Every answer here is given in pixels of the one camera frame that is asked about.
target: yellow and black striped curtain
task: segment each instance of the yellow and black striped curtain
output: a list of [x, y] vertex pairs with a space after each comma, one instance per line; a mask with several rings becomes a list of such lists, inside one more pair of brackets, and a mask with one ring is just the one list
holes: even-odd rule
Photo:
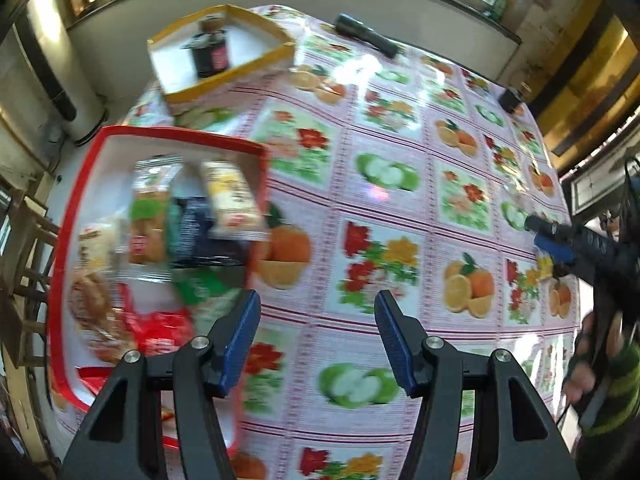
[[529, 107], [558, 173], [569, 171], [640, 104], [640, 57], [603, 0], [584, 0], [529, 81]]

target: blue gripper pad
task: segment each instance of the blue gripper pad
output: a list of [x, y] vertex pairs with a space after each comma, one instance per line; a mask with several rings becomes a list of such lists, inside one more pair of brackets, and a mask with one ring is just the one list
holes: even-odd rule
[[260, 296], [255, 290], [243, 290], [231, 311], [217, 320], [209, 331], [216, 368], [220, 371], [216, 396], [226, 397], [238, 384], [258, 323]]
[[549, 253], [556, 264], [572, 264], [575, 261], [574, 252], [566, 244], [558, 244], [540, 233], [536, 235], [533, 243], [545, 253]]
[[377, 294], [374, 314], [396, 383], [409, 397], [420, 397], [420, 384], [414, 370], [415, 365], [424, 359], [422, 341], [427, 335], [422, 325], [415, 317], [402, 313], [388, 290], [381, 290]]

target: red label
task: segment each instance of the red label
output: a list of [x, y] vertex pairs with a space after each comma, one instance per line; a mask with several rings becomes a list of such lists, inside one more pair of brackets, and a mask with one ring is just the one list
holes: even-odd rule
[[215, 70], [225, 70], [229, 65], [229, 60], [226, 57], [226, 44], [222, 44], [219, 47], [211, 51], [211, 62]]
[[132, 236], [129, 242], [129, 249], [131, 254], [136, 256], [142, 256], [146, 253], [146, 236]]

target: fruit patterned tablecloth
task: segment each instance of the fruit patterned tablecloth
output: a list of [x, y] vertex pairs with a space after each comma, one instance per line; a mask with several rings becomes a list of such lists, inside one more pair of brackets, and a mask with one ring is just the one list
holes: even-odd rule
[[[281, 6], [296, 67], [233, 88], [175, 123], [271, 148], [271, 241], [250, 286], [262, 321], [244, 370], [238, 475], [395, 479], [419, 400], [396, 385], [373, 317], [389, 288], [404, 313], [465, 351], [511, 350], [553, 414], [577, 327], [577, 282], [540, 281], [529, 212], [568, 221], [527, 107], [410, 46], [388, 60]], [[151, 85], [126, 123], [173, 124]], [[454, 476], [466, 478], [465, 392]], [[168, 452], [174, 478], [177, 454]]]

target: bottle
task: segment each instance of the bottle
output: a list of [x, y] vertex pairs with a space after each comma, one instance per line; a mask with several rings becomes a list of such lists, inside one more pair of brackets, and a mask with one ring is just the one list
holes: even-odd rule
[[507, 6], [507, 0], [496, 0], [491, 8], [491, 19], [497, 22], [502, 17], [504, 8]]

